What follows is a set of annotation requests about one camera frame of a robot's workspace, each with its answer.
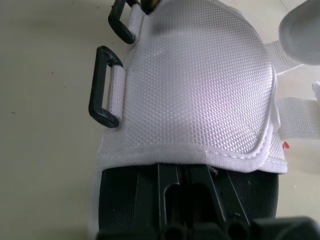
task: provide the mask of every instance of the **black plastic frame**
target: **black plastic frame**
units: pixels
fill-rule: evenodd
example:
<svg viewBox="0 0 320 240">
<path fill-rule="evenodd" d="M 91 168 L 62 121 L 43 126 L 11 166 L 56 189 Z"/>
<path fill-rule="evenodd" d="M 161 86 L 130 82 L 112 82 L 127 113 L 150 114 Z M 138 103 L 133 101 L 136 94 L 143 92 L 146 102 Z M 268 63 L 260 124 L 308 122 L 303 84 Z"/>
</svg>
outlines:
<svg viewBox="0 0 320 240">
<path fill-rule="evenodd" d="M 137 0 L 115 0 L 108 17 L 108 22 L 112 30 L 118 35 L 119 38 L 121 38 L 126 44 L 133 44 L 135 42 L 135 36 L 120 21 L 120 17 L 126 2 L 130 7 L 132 7 L 134 4 L 139 4 Z"/>
<path fill-rule="evenodd" d="M 106 46 L 98 47 L 95 56 L 89 114 L 94 120 L 107 128 L 119 126 L 118 119 L 112 113 L 102 108 L 107 66 L 111 68 L 114 65 L 123 67 L 122 62 L 113 51 Z"/>
</svg>

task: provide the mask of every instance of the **white woven fabric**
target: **white woven fabric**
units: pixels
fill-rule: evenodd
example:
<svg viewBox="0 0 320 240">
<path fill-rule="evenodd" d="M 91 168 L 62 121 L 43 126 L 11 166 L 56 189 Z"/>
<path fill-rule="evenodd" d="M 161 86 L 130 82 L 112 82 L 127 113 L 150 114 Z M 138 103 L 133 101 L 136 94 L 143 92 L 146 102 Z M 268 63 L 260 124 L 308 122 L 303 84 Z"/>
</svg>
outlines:
<svg viewBox="0 0 320 240">
<path fill-rule="evenodd" d="M 302 66 L 290 59 L 282 49 L 279 40 L 271 43 L 266 43 L 265 48 L 271 58 L 272 66 L 275 69 L 277 75 L 284 74 L 285 72 Z"/>
<path fill-rule="evenodd" d="M 258 169 L 271 144 L 275 75 L 256 31 L 215 0 L 164 0 L 124 64 L 123 119 L 100 170 L 152 163 Z"/>
<path fill-rule="evenodd" d="M 135 42 L 139 39 L 140 26 L 145 15 L 146 14 L 141 10 L 141 7 L 138 4 L 132 6 L 128 20 L 128 29 L 134 35 Z"/>
<path fill-rule="evenodd" d="M 317 99 L 318 103 L 320 103 L 320 82 L 315 82 L 312 84 L 312 89 L 314 92 L 314 96 Z"/>
<path fill-rule="evenodd" d="M 320 139 L 320 106 L 314 100 L 295 97 L 278 101 L 281 128 L 279 135 L 287 139 Z"/>
<path fill-rule="evenodd" d="M 122 120 L 122 110 L 124 105 L 126 70 L 114 65 L 111 67 L 109 94 L 108 94 L 108 109 L 116 118 Z"/>
</svg>

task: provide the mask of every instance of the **floor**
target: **floor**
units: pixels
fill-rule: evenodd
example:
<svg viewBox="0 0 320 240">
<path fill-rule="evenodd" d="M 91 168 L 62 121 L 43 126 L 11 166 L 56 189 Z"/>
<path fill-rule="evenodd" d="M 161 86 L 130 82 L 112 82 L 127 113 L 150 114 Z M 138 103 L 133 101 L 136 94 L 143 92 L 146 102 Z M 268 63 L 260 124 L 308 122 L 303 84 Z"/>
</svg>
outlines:
<svg viewBox="0 0 320 240">
<path fill-rule="evenodd" d="M 225 0 L 264 42 L 303 0 Z M 96 48 L 124 59 L 108 25 L 113 0 L 2 0 L 0 3 L 0 239 L 85 240 L 95 154 L 104 128 L 88 114 Z M 128 21 L 127 6 L 121 20 Z M 278 78 L 278 96 L 315 99 L 320 67 Z M 316 141 L 289 141 L 277 214 L 320 221 Z"/>
</svg>

